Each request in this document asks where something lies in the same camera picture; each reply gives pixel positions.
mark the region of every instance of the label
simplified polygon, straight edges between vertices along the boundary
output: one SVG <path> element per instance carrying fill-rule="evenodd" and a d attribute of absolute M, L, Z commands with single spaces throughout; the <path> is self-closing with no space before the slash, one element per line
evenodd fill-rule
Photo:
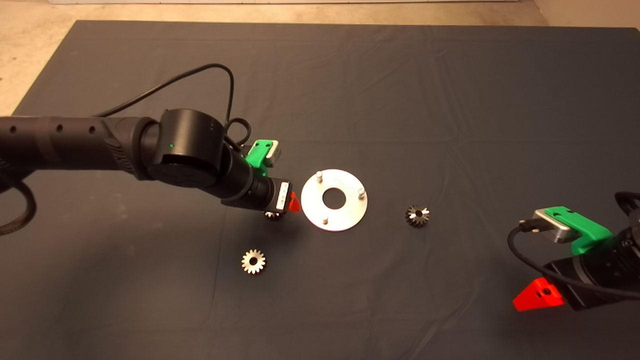
<path fill-rule="evenodd" d="M 284 203 L 287 202 L 287 194 L 289 193 L 289 183 L 283 182 L 280 184 L 280 193 L 278 194 L 278 203 L 276 209 L 284 210 Z"/>

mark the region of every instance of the spur gear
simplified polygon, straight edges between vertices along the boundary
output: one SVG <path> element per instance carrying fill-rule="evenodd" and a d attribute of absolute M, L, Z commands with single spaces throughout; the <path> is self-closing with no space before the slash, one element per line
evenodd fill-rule
<path fill-rule="evenodd" d="M 260 250 L 249 250 L 242 256 L 242 269 L 250 275 L 262 271 L 267 265 L 267 258 Z"/>
<path fill-rule="evenodd" d="M 412 206 L 404 213 L 404 218 L 409 225 L 413 227 L 422 227 L 429 221 L 430 211 L 427 208 Z"/>

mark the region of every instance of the metal plate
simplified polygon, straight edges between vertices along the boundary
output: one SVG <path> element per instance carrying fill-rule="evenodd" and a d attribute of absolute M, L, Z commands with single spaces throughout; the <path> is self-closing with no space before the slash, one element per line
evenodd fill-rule
<path fill-rule="evenodd" d="M 360 180 L 346 171 L 329 169 L 321 171 L 322 181 L 320 182 L 318 173 L 307 180 L 300 195 L 302 210 L 309 221 L 327 231 L 343 231 L 359 223 L 367 212 L 369 196 L 364 191 L 360 198 L 358 191 L 364 190 Z M 324 204 L 324 192 L 331 188 L 344 193 L 344 205 L 339 209 L 330 209 Z"/>

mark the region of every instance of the gear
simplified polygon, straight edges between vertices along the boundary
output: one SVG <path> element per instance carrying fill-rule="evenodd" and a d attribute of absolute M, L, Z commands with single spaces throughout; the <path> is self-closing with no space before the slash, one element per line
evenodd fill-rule
<path fill-rule="evenodd" d="M 413 227 L 422 227 L 429 221 L 430 211 L 427 208 L 412 206 L 406 210 L 404 217 L 409 225 Z"/>
<path fill-rule="evenodd" d="M 274 213 L 272 211 L 265 211 L 264 212 L 264 216 L 269 219 L 269 220 L 280 220 L 282 218 L 282 214 L 281 213 Z"/>
<path fill-rule="evenodd" d="M 242 256 L 242 269 L 247 274 L 255 275 L 267 265 L 267 258 L 260 250 L 249 250 Z"/>

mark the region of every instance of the cable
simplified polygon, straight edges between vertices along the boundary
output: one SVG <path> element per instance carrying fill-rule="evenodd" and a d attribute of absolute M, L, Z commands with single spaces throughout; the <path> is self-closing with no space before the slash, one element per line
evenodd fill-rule
<path fill-rule="evenodd" d="M 27 208 L 19 217 L 5 225 L 0 226 L 0 236 L 2 236 L 11 234 L 25 227 L 36 215 L 37 206 L 36 199 L 34 198 L 31 189 L 29 189 L 29 187 L 22 181 L 12 179 L 10 176 L 0 172 L 0 182 L 18 190 L 27 201 Z"/>
<path fill-rule="evenodd" d="M 518 251 L 518 249 L 516 249 L 516 247 L 514 245 L 515 236 L 518 233 L 528 232 L 528 231 L 531 231 L 534 228 L 535 227 L 531 227 L 530 225 L 525 225 L 525 223 L 522 223 L 522 224 L 520 224 L 520 226 L 518 226 L 518 227 L 514 228 L 513 230 L 511 230 L 511 232 L 509 232 L 509 235 L 507 236 L 507 245 L 509 245 L 509 250 L 511 250 L 513 255 L 515 255 L 516 258 L 518 258 L 520 261 L 525 263 L 527 266 L 529 266 L 533 270 L 541 273 L 545 277 L 548 277 L 548 278 L 550 278 L 552 280 L 560 282 L 561 284 L 574 286 L 576 288 L 581 288 L 581 289 L 584 289 L 584 290 L 593 291 L 595 293 L 600 293 L 600 294 L 604 294 L 604 295 L 610 295 L 610 296 L 614 296 L 614 297 L 624 298 L 624 299 L 627 299 L 627 300 L 640 300 L 640 293 L 638 293 L 638 292 L 617 290 L 617 289 L 611 289 L 611 288 L 604 288 L 602 286 L 591 285 L 591 284 L 586 284 L 586 283 L 581 282 L 581 281 L 576 281 L 574 279 L 571 279 L 570 277 L 566 277 L 566 276 L 560 275 L 560 274 L 558 274 L 556 272 L 553 272 L 553 271 L 545 268 L 544 266 L 541 266 L 541 265 L 537 264 L 535 261 L 527 258 L 526 256 L 524 256 L 520 251 Z"/>
<path fill-rule="evenodd" d="M 231 127 L 231 125 L 233 124 L 240 124 L 244 127 L 244 130 L 246 131 L 246 134 L 244 136 L 244 138 L 240 139 L 240 141 L 238 141 L 236 144 L 237 145 L 244 145 L 248 140 L 249 137 L 251 137 L 251 125 L 249 124 L 249 122 L 245 119 L 242 119 L 241 117 L 234 117 L 233 119 L 227 121 L 227 123 L 225 123 L 225 134 L 229 132 L 229 128 Z"/>
<path fill-rule="evenodd" d="M 204 70 L 207 69 L 222 69 L 224 70 L 228 75 L 229 75 L 229 97 L 228 97 L 228 103 L 227 103 L 227 114 L 225 115 L 225 134 L 227 132 L 227 130 L 229 129 L 229 127 L 231 126 L 231 124 L 241 124 L 244 129 L 246 130 L 246 135 L 244 136 L 244 138 L 242 138 L 242 140 L 240 140 L 239 142 L 235 142 L 233 141 L 229 136 L 225 135 L 225 141 L 227 141 L 227 143 L 229 143 L 229 145 L 231 147 L 234 148 L 234 150 L 236 151 L 241 151 L 242 148 L 240 148 L 242 145 L 244 145 L 248 140 L 249 137 L 251 136 L 251 126 L 249 125 L 249 122 L 246 121 L 245 119 L 241 119 L 241 118 L 233 118 L 230 119 L 231 117 L 231 108 L 233 107 L 233 103 L 234 103 L 234 88 L 235 88 L 235 79 L 234 79 L 234 73 L 231 71 L 231 69 L 229 69 L 228 67 L 219 64 L 219 63 L 208 63 L 202 66 L 199 66 L 195 69 L 191 69 L 189 71 L 185 71 L 182 74 L 178 74 L 166 81 L 164 81 L 163 83 L 161 83 L 160 85 L 157 85 L 145 92 L 143 92 L 142 94 L 139 94 L 138 96 L 127 100 L 125 102 L 123 102 L 122 104 L 118 105 L 118 106 L 114 106 L 113 108 L 109 109 L 109 110 L 105 110 L 103 112 L 97 113 L 95 115 L 92 115 L 93 117 L 108 117 L 111 116 L 115 113 L 119 113 L 120 111 L 127 109 L 137 103 L 139 103 L 140 101 L 146 99 L 147 97 L 150 97 L 151 95 L 155 94 L 156 92 L 166 88 L 167 86 L 175 83 L 176 81 L 182 80 L 184 78 L 188 78 L 192 75 L 198 74 L 199 72 L 202 72 Z"/>

